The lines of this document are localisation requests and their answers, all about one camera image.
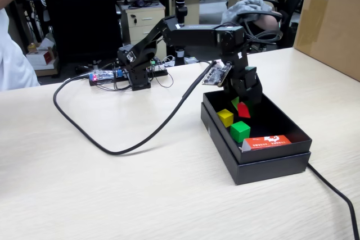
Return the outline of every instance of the table surface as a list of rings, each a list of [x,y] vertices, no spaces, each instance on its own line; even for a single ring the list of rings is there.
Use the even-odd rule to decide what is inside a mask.
[[[250,55],[249,64],[313,139],[311,164],[359,215],[360,83],[292,48]],[[155,130],[205,67],[170,68],[171,88],[154,80],[138,92],[76,81],[58,103],[96,141],[122,150]],[[202,93],[217,87],[198,85],[157,136],[115,157],[56,110],[58,86],[0,93],[0,239],[353,239],[346,203],[310,170],[234,185],[200,119]]]

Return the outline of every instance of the black computer chair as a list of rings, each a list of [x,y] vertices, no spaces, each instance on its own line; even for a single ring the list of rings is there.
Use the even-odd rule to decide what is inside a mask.
[[[297,6],[302,2],[302,0],[286,0],[284,3],[280,3],[274,0],[266,0],[266,1],[271,2],[277,8],[277,11],[282,15],[280,30],[282,31],[283,36],[282,39],[276,43],[278,48],[292,47],[294,45],[297,27],[295,26],[290,27],[290,20]],[[250,13],[265,14],[258,11],[239,13],[238,14],[239,21],[243,21],[246,18],[246,16]],[[270,13],[269,15],[274,16],[277,19],[277,21],[279,21],[280,19],[278,15],[274,15]],[[249,28],[254,35],[264,31],[263,29],[257,27],[252,23],[249,23]]]
[[[122,46],[114,0],[46,0],[61,62],[115,58]]]

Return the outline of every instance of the metal pole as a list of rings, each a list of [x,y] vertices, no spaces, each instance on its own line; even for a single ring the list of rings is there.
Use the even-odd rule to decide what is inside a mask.
[[[176,18],[178,19],[178,23],[180,27],[184,26],[185,16],[187,15],[187,7],[185,6],[185,0],[175,0],[176,8]],[[175,66],[184,65],[185,64],[185,52],[184,47],[175,47]]]

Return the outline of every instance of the black robotic arm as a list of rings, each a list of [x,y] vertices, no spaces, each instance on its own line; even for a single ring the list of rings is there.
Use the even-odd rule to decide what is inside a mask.
[[[169,16],[150,31],[130,51],[118,52],[121,67],[129,72],[133,90],[149,88],[147,67],[156,55],[156,45],[163,37],[168,46],[208,46],[221,50],[221,60],[231,69],[221,83],[229,98],[240,97],[243,101],[257,104],[261,101],[262,85],[256,67],[248,67],[246,34],[242,26],[188,25],[181,27],[175,16]]]

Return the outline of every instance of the black box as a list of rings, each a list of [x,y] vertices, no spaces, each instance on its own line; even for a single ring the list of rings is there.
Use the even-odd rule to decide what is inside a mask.
[[[225,128],[217,115],[223,109],[234,114],[234,123],[243,121],[251,127],[251,138],[285,135],[292,144],[242,152],[239,148],[242,143],[232,139],[230,128]],[[201,119],[237,185],[306,169],[312,140],[265,95],[261,104],[254,107],[254,116],[245,119],[238,116],[223,91],[204,93]]]

